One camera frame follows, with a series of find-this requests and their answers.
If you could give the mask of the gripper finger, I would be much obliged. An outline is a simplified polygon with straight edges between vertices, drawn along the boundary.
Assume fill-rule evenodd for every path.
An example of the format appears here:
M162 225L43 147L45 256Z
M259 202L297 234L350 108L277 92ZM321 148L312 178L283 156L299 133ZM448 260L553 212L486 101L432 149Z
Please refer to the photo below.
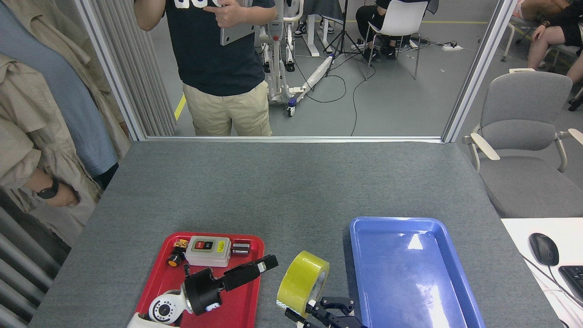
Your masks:
M364 328L354 316L355 301L351 297L322 297L308 301L305 310L327 328Z

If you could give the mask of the person's hand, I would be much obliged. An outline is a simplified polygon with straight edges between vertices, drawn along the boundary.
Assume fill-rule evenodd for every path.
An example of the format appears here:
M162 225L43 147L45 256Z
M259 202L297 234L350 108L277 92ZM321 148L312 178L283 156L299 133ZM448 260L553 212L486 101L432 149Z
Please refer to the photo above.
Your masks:
M239 24L252 24L249 9L241 7L236 0L219 0L216 6L204 7L204 11L213 13L220 28L230 28Z
M46 203L52 207L70 207L79 204L79 199L73 189L68 185L59 183L59 188L52 199L46 200Z

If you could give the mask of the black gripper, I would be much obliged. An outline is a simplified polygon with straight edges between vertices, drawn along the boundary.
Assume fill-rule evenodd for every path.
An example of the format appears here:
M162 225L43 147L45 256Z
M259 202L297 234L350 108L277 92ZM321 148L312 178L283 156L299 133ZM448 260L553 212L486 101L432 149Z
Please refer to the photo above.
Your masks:
M278 265L275 255L266 255L225 271L221 281L213 276L212 268L205 268L194 274L187 275L184 280L184 291L192 313L199 316L221 307L223 304L220 297L222 288L226 291L239 288L252 282L263 272ZM319 312L319 308L306 308L306 312L308 315L314 315ZM292 308L285 309L285 316L294 321L297 328L317 328L316 324L309 322L304 316L293 311Z

